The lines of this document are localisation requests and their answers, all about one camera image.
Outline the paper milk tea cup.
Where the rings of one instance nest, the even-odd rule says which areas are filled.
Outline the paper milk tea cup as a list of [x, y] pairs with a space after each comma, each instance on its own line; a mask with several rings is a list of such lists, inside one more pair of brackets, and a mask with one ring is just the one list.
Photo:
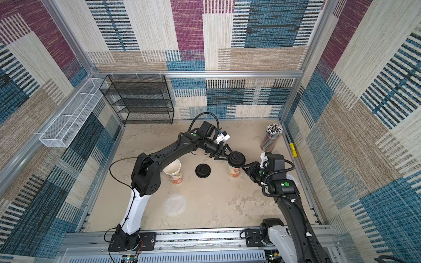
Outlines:
[[233, 167], [231, 165], [228, 165], [228, 169], [229, 169], [229, 175], [233, 178], [239, 177], [242, 172], [241, 167]]
[[173, 184], [181, 184], [183, 181], [181, 174], [182, 164], [180, 160], [175, 160], [163, 169]]

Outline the black lid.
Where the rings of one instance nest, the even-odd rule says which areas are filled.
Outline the black lid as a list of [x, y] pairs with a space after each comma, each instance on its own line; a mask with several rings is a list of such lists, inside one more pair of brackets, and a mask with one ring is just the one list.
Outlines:
[[234, 151], [229, 154], [228, 164], [234, 168], [242, 168], [246, 163], [246, 158], [243, 153]]
[[199, 178], [207, 178], [211, 174], [211, 168], [208, 164], [202, 163], [195, 168], [195, 174]]

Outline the white leak-proof paper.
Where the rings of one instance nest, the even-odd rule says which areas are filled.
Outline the white leak-proof paper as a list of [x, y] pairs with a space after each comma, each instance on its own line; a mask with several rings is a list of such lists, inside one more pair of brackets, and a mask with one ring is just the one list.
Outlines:
[[181, 215], [187, 206], [187, 200], [184, 196], [174, 194], [169, 196], [164, 202], [164, 212], [169, 217]]

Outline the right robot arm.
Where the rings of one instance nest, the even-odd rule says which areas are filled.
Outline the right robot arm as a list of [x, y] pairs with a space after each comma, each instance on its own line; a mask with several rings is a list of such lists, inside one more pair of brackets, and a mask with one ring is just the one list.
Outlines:
[[276, 219], [263, 220], [262, 243], [274, 245], [285, 263], [330, 263], [308, 220], [296, 183], [287, 178], [296, 168], [294, 163], [271, 152], [261, 157], [260, 162], [244, 163], [242, 169], [265, 197], [274, 200], [286, 220], [286, 225]]

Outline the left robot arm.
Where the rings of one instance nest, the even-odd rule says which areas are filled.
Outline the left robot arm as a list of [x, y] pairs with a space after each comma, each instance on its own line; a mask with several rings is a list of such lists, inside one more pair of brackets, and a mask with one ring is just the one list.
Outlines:
[[115, 227], [115, 233], [108, 241], [109, 247], [115, 246], [124, 251], [133, 251], [138, 247], [141, 218], [150, 197], [161, 185], [161, 172], [183, 155], [203, 149], [210, 158], [243, 167], [245, 157], [232, 151], [225, 143], [228, 137], [227, 132], [221, 131], [215, 114], [202, 112], [193, 119], [186, 132], [179, 133], [176, 142], [158, 152], [135, 156], [131, 183], [124, 184], [131, 190], [129, 205], [122, 222]]

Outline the yellow marker on rail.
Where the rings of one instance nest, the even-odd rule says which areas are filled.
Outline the yellow marker on rail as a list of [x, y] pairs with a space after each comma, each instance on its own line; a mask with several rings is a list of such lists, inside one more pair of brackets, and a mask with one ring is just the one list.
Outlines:
[[290, 143], [289, 146], [290, 146], [291, 153], [292, 153], [293, 157], [294, 158], [297, 158], [298, 157], [298, 154], [297, 154], [297, 150], [295, 148], [294, 143]]

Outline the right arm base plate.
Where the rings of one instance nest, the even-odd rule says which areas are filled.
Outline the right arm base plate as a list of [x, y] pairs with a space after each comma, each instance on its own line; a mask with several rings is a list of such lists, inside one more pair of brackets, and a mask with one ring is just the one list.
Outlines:
[[244, 229], [240, 233], [240, 237], [245, 240], [246, 247], [270, 247], [273, 244], [264, 240], [258, 229]]

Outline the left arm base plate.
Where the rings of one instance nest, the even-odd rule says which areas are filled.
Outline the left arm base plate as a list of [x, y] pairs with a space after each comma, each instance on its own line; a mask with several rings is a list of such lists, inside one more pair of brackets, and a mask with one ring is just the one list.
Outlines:
[[137, 252], [153, 251], [156, 241], [156, 232], [135, 232], [128, 235], [124, 232], [115, 233], [110, 241], [109, 252]]

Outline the white mesh wall basket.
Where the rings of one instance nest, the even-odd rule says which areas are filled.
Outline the white mesh wall basket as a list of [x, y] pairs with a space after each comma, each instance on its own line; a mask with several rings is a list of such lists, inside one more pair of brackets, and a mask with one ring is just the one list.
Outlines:
[[44, 146], [57, 148], [70, 146], [101, 99], [100, 87], [103, 81], [100, 78], [91, 78], [81, 87], [40, 136], [39, 141]]

